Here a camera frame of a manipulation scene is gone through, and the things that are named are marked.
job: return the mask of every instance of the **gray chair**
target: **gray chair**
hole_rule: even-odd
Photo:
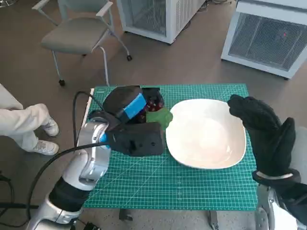
[[[42,46],[52,51],[54,62],[59,76],[59,84],[65,85],[64,79],[61,77],[56,52],[87,55],[95,48],[100,48],[104,54],[106,84],[109,86],[109,78],[106,63],[106,51],[101,46],[102,41],[108,33],[118,39],[127,51],[127,60],[131,61],[132,57],[121,41],[120,37],[114,32],[113,17],[110,7],[112,2],[109,0],[58,0],[62,22],[57,24],[51,17],[45,14],[42,8],[50,0],[41,0],[32,9],[38,10],[42,15],[46,16],[57,27],[47,34],[42,40]],[[96,17],[79,17],[69,19],[67,8],[75,12],[94,12]],[[108,12],[109,22],[104,16]]]

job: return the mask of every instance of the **table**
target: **table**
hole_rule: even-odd
[[[168,109],[186,99],[227,101],[232,94],[248,96],[244,84],[155,87],[160,87]],[[100,86],[92,90],[92,93],[102,102],[113,89]],[[98,105],[89,100],[84,122],[87,114],[95,109],[99,109]],[[221,170],[199,170],[181,165],[170,155],[167,147],[160,156],[143,158],[112,152],[107,173],[99,180],[84,207],[255,210],[257,183],[251,177],[255,169],[248,134],[243,160],[236,166]]]

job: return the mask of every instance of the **air conditioner unit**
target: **air conditioner unit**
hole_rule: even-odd
[[[124,31],[172,44],[205,0],[117,0]]]
[[[222,59],[292,78],[307,58],[307,0],[241,0]]]

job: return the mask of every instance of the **metal bracket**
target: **metal bracket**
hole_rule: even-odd
[[[269,218],[262,207],[255,211],[256,230],[269,230]]]
[[[219,224],[217,220],[216,211],[212,211],[212,210],[209,211],[208,222],[212,230],[219,230]]]

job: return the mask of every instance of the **white sneaker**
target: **white sneaker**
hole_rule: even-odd
[[[59,133],[59,126],[53,118],[50,118],[46,125],[42,125],[42,128],[50,137],[55,137]]]
[[[32,149],[30,152],[37,152],[44,155],[55,155],[59,150],[59,146],[56,143],[45,141],[45,140],[38,140],[37,145]]]

